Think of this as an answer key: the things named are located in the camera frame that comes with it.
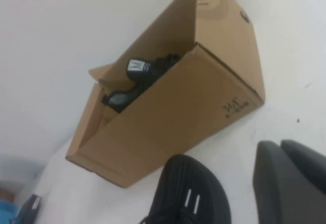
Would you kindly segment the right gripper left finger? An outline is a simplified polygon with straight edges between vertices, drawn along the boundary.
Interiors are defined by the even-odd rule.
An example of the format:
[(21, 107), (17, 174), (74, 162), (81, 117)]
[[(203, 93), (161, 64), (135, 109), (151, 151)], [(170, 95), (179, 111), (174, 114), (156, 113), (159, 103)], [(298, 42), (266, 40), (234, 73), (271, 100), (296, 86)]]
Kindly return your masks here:
[(281, 143), (258, 143), (253, 188), (259, 223), (325, 223), (325, 183), (311, 183)]

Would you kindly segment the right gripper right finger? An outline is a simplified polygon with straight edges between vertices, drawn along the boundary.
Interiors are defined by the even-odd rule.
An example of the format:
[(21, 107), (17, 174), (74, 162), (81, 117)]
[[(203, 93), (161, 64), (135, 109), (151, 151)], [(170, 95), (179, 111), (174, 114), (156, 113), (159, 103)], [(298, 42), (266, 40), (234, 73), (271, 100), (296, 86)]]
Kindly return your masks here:
[(292, 140), (283, 140), (281, 148), (311, 183), (325, 183), (324, 155)]

